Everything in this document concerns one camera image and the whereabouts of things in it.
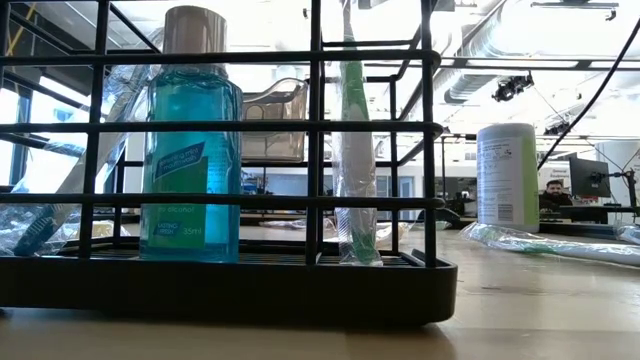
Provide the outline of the pink purple wrapped toothbrush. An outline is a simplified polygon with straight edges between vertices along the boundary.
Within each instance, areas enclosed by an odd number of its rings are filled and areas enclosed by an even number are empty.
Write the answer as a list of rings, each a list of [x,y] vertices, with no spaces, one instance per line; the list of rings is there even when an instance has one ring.
[[[288,230],[305,230],[307,227],[307,221],[305,219],[297,220],[271,220],[262,221],[259,223],[261,227],[275,228],[275,229],[288,229]],[[318,222],[318,225],[322,230],[335,230],[336,227],[331,218],[324,218]]]

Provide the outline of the blue mouthwash bottle white cap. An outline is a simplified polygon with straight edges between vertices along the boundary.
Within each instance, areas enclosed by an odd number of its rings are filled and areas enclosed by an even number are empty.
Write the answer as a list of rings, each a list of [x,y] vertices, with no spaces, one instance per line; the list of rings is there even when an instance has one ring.
[[[222,53],[226,20],[197,6],[176,6],[165,15],[166,54]],[[151,122],[239,122],[243,93],[223,64],[165,64],[148,90]],[[159,132],[145,141],[146,193],[238,195],[241,192],[238,132]],[[141,208],[140,256],[154,260],[233,263],[238,259],[237,205],[145,204]]]

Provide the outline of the clear plastic cup insert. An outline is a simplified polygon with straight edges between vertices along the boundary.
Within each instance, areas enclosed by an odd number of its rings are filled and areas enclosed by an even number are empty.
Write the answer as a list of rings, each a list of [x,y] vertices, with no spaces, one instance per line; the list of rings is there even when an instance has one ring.
[[[308,84],[283,78],[260,93],[243,94],[244,121],[304,121],[307,115]],[[244,162],[300,163],[304,160],[304,132],[245,132],[242,135]]]

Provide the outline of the person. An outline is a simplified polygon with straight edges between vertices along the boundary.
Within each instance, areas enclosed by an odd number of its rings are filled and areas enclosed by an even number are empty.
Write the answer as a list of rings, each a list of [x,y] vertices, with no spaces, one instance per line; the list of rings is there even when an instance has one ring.
[[[560,180],[550,180],[545,190],[539,195],[539,209],[541,211],[557,211],[561,206],[572,206],[570,196],[563,191]]]

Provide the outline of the black computer monitor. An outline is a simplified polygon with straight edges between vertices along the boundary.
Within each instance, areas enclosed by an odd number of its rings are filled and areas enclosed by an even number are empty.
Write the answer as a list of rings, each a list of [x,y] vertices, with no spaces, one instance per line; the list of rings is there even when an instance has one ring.
[[[606,162],[570,158],[569,170],[573,196],[611,196],[609,166]]]

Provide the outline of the red wrapped toothbrush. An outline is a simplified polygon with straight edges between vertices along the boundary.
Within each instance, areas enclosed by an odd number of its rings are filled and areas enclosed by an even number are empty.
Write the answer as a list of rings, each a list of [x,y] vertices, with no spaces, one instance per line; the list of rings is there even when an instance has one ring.
[[[401,241],[407,235],[413,225],[411,223],[400,222],[398,224],[398,240]],[[391,222],[378,223],[376,230],[376,248],[389,248],[392,246],[393,225]]]

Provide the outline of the white wipes canister green label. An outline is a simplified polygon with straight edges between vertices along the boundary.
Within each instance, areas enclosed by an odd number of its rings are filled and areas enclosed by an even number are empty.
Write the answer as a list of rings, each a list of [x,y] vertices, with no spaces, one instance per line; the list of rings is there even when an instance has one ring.
[[[534,127],[495,124],[477,133],[477,220],[528,233],[539,231]]]

